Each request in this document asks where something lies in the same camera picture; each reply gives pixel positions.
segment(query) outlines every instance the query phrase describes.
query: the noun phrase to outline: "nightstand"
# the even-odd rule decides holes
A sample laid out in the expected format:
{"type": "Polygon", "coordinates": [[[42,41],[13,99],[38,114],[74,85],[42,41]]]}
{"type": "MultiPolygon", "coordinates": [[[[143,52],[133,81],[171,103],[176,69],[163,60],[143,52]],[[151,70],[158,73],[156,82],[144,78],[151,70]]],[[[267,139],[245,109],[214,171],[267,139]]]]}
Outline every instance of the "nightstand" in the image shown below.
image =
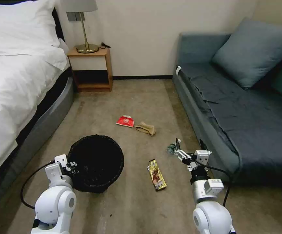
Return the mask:
{"type": "Polygon", "coordinates": [[[113,74],[109,48],[95,53],[78,53],[72,48],[67,54],[79,92],[112,91],[113,74]]]}

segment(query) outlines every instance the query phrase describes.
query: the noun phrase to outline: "white bedsheet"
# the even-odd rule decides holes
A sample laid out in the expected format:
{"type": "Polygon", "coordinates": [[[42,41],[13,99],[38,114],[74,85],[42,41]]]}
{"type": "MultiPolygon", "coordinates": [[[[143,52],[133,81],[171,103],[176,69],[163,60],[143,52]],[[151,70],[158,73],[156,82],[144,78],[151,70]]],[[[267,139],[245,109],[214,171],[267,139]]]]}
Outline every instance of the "white bedsheet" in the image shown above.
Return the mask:
{"type": "Polygon", "coordinates": [[[53,46],[0,51],[0,166],[66,67],[63,49],[53,46]]]}

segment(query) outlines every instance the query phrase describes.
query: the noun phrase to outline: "black trash can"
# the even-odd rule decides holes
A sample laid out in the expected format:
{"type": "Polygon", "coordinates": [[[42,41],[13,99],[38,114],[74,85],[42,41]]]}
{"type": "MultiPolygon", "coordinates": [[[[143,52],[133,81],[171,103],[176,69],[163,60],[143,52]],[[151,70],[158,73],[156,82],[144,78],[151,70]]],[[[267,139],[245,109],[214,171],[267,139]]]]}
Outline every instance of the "black trash can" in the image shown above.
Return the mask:
{"type": "Polygon", "coordinates": [[[108,136],[92,135],[74,143],[68,161],[77,163],[73,186],[81,192],[103,193],[124,168],[119,145],[108,136]]]}

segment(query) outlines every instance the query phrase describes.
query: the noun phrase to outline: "brass lamp base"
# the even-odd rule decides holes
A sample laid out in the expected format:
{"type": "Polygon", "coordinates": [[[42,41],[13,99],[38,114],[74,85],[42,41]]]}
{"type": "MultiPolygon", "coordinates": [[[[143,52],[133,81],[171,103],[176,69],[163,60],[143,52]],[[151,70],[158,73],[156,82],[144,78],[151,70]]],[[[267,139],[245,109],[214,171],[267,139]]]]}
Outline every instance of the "brass lamp base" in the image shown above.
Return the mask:
{"type": "Polygon", "coordinates": [[[76,50],[78,53],[94,53],[99,50],[99,47],[94,44],[83,44],[76,46],[76,50]]]}

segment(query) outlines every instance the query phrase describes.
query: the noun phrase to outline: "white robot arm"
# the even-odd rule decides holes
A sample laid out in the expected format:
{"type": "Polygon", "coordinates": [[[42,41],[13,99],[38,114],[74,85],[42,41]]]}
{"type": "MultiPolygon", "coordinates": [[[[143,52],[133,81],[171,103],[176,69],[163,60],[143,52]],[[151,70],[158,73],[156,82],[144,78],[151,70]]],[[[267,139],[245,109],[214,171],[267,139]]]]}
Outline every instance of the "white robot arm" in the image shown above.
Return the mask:
{"type": "Polygon", "coordinates": [[[49,188],[35,204],[36,217],[31,234],[69,234],[70,220],[76,205],[76,195],[69,176],[62,175],[62,168],[70,171],[66,155],[55,157],[55,163],[45,168],[49,188]]]}
{"type": "Polygon", "coordinates": [[[191,172],[191,184],[196,208],[193,211],[193,220],[201,234],[236,234],[232,226],[232,217],[229,211],[216,202],[217,194],[224,189],[220,179],[210,179],[205,171],[211,151],[196,150],[194,154],[187,154],[180,149],[176,139],[174,153],[187,165],[191,172]]]}

